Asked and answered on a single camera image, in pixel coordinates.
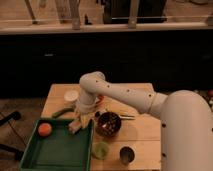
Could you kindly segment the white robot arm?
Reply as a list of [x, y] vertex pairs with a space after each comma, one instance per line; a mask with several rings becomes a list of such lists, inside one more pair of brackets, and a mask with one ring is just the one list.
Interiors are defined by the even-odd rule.
[[106, 81], [100, 71], [82, 75], [79, 86], [76, 108], [83, 115], [105, 95], [161, 122], [161, 171], [213, 171], [213, 112], [199, 94], [131, 89]]

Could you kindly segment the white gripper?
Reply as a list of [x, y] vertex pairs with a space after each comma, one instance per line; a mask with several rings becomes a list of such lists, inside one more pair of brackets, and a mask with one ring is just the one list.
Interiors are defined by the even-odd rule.
[[76, 114], [78, 115], [78, 120], [73, 120], [69, 125], [68, 129], [72, 134], [75, 134], [77, 131], [79, 131], [82, 127], [86, 128], [89, 125], [89, 122], [93, 119], [92, 116], [89, 116], [90, 113], [92, 113], [95, 110], [95, 107], [93, 105], [84, 105], [77, 103], [76, 104]]

